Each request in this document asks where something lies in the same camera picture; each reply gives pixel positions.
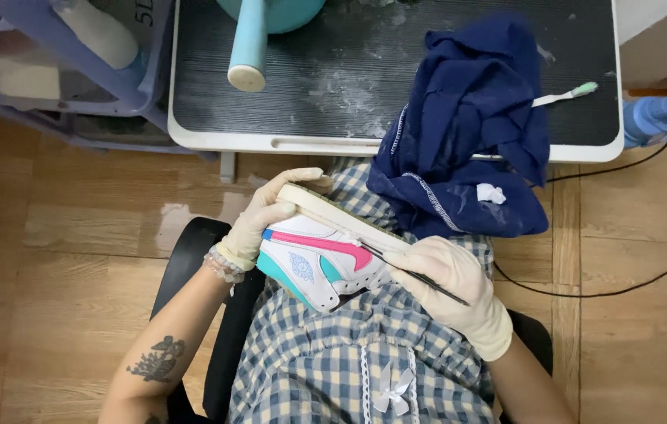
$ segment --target hand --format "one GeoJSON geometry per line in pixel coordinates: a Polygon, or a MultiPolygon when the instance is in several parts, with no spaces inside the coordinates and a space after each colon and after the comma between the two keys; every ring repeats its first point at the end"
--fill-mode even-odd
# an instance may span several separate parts
{"type": "Polygon", "coordinates": [[[255,266],[255,258],[260,253],[260,242],[263,241],[265,227],[290,218],[296,211],[296,206],[292,203],[276,203],[278,192],[284,184],[298,181],[308,182],[306,186],[320,194],[327,194],[333,187],[333,179],[323,175],[323,170],[320,168],[285,170],[257,189],[250,205],[239,214],[234,227],[216,245],[218,252],[240,269],[251,270],[255,266]]]}
{"type": "Polygon", "coordinates": [[[401,254],[387,252],[384,258],[402,269],[427,275],[470,304],[457,303],[392,267],[393,279],[412,293],[435,321],[464,334],[480,358],[495,361],[507,351],[513,333],[511,317],[504,304],[493,296],[493,283],[469,250],[433,236],[414,243],[401,254]]]}

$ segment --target tweezers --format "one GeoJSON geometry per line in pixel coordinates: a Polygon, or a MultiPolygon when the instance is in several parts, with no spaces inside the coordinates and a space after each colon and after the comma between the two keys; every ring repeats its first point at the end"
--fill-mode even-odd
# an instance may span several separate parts
{"type": "Polygon", "coordinates": [[[411,275],[412,277],[417,278],[419,281],[422,281],[424,284],[427,284],[430,288],[432,288],[436,291],[439,291],[442,294],[445,294],[446,296],[450,297],[451,299],[455,300],[456,302],[459,302],[460,304],[462,304],[464,306],[469,306],[470,305],[466,300],[461,299],[459,296],[456,296],[455,294],[453,294],[450,291],[446,290],[445,288],[441,287],[440,284],[433,281],[433,279],[428,277],[427,275],[419,274],[417,272],[409,271],[407,269],[402,269],[402,268],[399,268],[398,266],[394,265],[393,263],[389,263],[388,261],[383,259],[383,252],[381,252],[380,250],[376,249],[373,246],[368,245],[364,241],[360,240],[360,245],[362,246],[363,249],[367,250],[368,252],[370,252],[372,255],[374,255],[378,259],[382,260],[383,262],[387,263],[388,265],[393,266],[396,269],[401,269],[402,271],[406,272],[407,274],[411,275]]]}

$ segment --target shoe outsole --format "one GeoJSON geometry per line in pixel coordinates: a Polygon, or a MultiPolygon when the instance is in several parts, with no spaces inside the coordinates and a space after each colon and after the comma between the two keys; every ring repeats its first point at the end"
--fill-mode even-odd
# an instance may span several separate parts
{"type": "Polygon", "coordinates": [[[293,203],[301,214],[340,232],[361,238],[376,249],[402,252],[409,248],[409,243],[393,232],[367,223],[362,217],[357,217],[336,202],[307,188],[287,183],[276,198],[293,203]]]}

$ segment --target tattoo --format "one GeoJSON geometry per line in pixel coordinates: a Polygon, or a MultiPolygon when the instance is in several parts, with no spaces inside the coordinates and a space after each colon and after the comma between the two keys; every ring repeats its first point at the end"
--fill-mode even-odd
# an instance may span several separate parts
{"type": "Polygon", "coordinates": [[[134,368],[127,367],[127,371],[145,377],[145,381],[170,382],[171,379],[166,376],[177,366],[177,358],[184,353],[184,340],[174,342],[172,336],[166,336],[150,349],[156,352],[147,356],[143,354],[140,362],[134,368]]]}
{"type": "Polygon", "coordinates": [[[147,421],[145,421],[145,424],[168,424],[168,419],[161,421],[160,418],[150,413],[150,417],[148,417],[147,421]]]}

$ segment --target bracelet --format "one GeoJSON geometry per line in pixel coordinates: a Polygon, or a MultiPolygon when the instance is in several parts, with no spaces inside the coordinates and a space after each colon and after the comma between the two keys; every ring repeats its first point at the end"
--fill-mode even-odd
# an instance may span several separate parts
{"type": "Polygon", "coordinates": [[[202,263],[208,268],[213,269],[219,278],[222,278],[229,284],[237,284],[244,281],[244,270],[230,263],[221,255],[216,246],[212,246],[205,255],[205,261],[202,263]]]}

